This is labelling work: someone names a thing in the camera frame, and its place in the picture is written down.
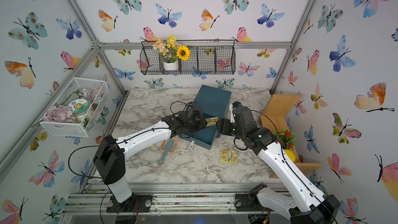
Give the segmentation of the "yellow cookie packet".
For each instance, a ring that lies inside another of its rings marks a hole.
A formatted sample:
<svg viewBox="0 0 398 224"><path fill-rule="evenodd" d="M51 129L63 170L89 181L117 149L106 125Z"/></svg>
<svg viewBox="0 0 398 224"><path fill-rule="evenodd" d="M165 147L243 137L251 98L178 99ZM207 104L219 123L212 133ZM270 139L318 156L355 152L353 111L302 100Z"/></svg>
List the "yellow cookie packet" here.
<svg viewBox="0 0 398 224"><path fill-rule="evenodd" d="M220 154L220 163L229 163L229 159L228 159L228 150L227 149L221 149L220 150L221 154Z"/></svg>
<svg viewBox="0 0 398 224"><path fill-rule="evenodd" d="M217 122L219 121L219 118L218 117L211 117L211 118L206 118L205 120L207 122L206 126L210 127L210 126L216 125Z"/></svg>
<svg viewBox="0 0 398 224"><path fill-rule="evenodd" d="M231 156L229 159L229 163L238 164L237 158L238 158L239 152L234 149L230 149L230 153L231 153Z"/></svg>

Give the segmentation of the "dark teal top drawer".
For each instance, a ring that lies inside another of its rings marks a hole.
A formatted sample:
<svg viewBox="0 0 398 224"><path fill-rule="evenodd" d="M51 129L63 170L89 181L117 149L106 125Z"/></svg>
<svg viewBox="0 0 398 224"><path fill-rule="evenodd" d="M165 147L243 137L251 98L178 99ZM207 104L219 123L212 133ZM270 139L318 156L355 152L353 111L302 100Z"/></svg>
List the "dark teal top drawer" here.
<svg viewBox="0 0 398 224"><path fill-rule="evenodd" d="M217 126L210 126L194 133L184 133L180 136L188 142L201 146L205 149L211 150L215 139L220 138Z"/></svg>

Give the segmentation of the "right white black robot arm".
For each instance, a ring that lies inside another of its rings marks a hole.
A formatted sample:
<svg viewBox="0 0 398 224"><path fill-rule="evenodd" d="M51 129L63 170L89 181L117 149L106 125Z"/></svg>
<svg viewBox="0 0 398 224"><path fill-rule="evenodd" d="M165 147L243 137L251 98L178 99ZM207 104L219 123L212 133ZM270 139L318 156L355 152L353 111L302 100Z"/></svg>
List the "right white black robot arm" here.
<svg viewBox="0 0 398 224"><path fill-rule="evenodd" d="M240 102L230 105L231 118L217 122L218 132L232 136L252 150L278 176L290 193L286 197L259 184L250 191L254 203L282 215L292 224L333 224L340 208L334 195L318 189L287 156L276 136L265 127L258 127L253 111Z"/></svg>

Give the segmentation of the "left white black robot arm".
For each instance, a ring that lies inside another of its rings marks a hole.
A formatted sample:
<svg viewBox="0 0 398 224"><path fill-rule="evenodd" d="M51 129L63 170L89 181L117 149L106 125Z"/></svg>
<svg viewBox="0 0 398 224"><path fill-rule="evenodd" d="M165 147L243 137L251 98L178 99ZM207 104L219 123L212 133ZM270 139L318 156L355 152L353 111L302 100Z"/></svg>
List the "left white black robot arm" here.
<svg viewBox="0 0 398 224"><path fill-rule="evenodd" d="M141 150L160 141L186 133L197 133L206 128L202 111L192 102L183 111L162 118L156 124L136 133L103 138L93 158L101 179L119 204L132 199L132 191L125 177L125 162Z"/></svg>

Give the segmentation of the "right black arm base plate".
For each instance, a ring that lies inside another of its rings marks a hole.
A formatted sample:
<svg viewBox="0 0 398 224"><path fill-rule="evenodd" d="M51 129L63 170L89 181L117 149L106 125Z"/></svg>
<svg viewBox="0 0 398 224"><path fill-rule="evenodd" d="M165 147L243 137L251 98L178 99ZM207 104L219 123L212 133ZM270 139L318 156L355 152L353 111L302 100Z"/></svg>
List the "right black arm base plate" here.
<svg viewBox="0 0 398 224"><path fill-rule="evenodd" d="M234 207L237 212L274 211L266 191L270 188L263 183L256 185L245 194L236 194Z"/></svg>

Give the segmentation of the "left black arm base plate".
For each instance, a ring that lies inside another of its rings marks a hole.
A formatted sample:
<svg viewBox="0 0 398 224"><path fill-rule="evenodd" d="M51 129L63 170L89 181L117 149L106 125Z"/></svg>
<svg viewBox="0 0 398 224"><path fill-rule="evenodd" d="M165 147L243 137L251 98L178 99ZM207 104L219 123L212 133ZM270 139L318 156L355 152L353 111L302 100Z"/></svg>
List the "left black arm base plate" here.
<svg viewBox="0 0 398 224"><path fill-rule="evenodd" d="M119 203L111 196L107 203L107 213L149 213L152 205L152 195L132 194L126 201Z"/></svg>

